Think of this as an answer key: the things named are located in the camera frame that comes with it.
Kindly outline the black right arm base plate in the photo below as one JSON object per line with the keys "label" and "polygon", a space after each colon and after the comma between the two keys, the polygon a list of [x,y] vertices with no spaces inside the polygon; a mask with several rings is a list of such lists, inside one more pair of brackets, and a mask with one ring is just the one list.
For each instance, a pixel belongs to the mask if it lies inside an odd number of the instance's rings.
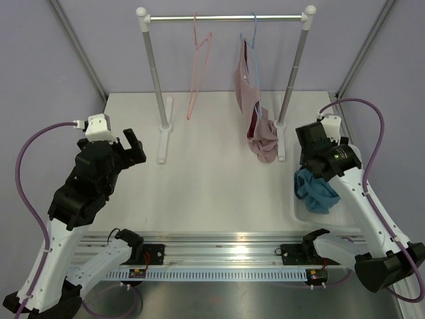
{"label": "black right arm base plate", "polygon": [[323,266],[324,264],[331,266],[339,265],[339,263],[331,259],[324,259],[319,256],[314,248],[303,248],[302,244],[280,245],[280,256],[283,264],[290,266]]}

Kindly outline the teal tank top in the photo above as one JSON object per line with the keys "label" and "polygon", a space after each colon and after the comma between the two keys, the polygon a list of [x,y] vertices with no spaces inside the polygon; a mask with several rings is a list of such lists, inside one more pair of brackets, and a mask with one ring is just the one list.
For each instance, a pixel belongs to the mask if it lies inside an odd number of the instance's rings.
{"label": "teal tank top", "polygon": [[330,208],[338,204],[340,196],[323,178],[314,178],[306,168],[294,173],[294,195],[303,201],[310,213],[329,213]]}

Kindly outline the pink wire hanger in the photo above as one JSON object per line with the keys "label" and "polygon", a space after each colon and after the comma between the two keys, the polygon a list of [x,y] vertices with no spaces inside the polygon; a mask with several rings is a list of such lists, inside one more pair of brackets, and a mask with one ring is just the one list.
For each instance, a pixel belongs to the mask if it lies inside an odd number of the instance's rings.
{"label": "pink wire hanger", "polygon": [[213,34],[209,32],[202,40],[198,37],[197,32],[197,13],[193,16],[193,38],[195,44],[195,55],[193,59],[192,77],[189,102],[187,108],[186,119],[190,120],[195,109],[197,98],[205,79],[205,72],[211,51]]}

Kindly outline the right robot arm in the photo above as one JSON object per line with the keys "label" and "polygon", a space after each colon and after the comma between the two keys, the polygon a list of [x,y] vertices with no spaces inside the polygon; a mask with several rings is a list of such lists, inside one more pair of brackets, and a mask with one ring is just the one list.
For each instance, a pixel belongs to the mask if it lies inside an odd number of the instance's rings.
{"label": "right robot arm", "polygon": [[424,262],[424,244],[413,243],[389,217],[363,180],[363,168],[348,140],[329,138],[321,122],[296,128],[301,146],[300,164],[322,177],[340,196],[361,230],[360,246],[319,229],[303,237],[301,255],[308,263],[330,259],[355,271],[363,286],[378,292],[403,280]]}

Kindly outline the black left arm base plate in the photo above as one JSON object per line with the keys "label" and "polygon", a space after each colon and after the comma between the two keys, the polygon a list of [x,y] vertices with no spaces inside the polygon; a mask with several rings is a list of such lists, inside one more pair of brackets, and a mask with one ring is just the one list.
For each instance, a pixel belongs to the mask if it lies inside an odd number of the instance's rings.
{"label": "black left arm base plate", "polygon": [[144,244],[142,248],[133,249],[128,261],[124,265],[131,266],[149,266],[163,265],[165,256],[165,245],[163,244]]}

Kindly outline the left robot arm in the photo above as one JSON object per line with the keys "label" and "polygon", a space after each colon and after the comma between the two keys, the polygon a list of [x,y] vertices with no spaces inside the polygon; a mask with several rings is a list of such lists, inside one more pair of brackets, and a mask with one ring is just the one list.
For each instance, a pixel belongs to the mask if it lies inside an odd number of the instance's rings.
{"label": "left robot arm", "polygon": [[64,185],[56,190],[41,226],[44,242],[23,287],[5,297],[3,306],[16,318],[73,318],[85,296],[121,264],[143,258],[143,237],[122,229],[107,247],[73,273],[68,271],[78,244],[96,214],[114,192],[121,171],[144,163],[143,144],[133,130],[124,130],[130,144],[120,141],[78,141],[80,153]]}

